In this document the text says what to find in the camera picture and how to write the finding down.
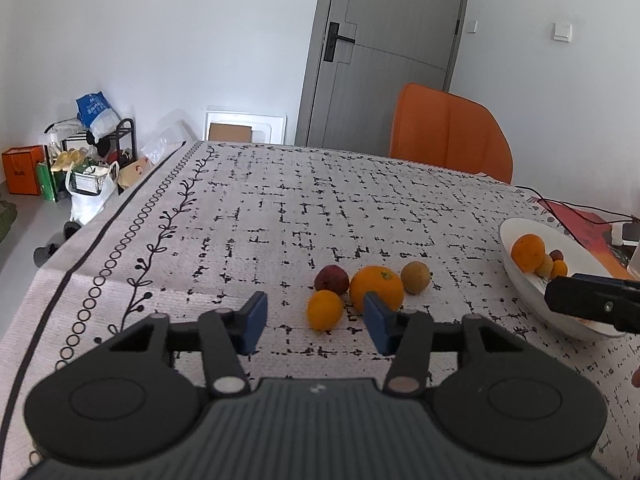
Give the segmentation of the person's right hand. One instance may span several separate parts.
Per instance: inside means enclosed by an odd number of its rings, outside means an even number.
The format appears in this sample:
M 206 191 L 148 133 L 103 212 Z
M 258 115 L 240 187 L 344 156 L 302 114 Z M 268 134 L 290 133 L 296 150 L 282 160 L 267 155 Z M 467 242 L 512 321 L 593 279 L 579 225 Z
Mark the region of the person's right hand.
M 632 374 L 631 385 L 633 385 L 634 388 L 640 388 L 640 367 L 638 367 L 634 371 L 634 374 Z

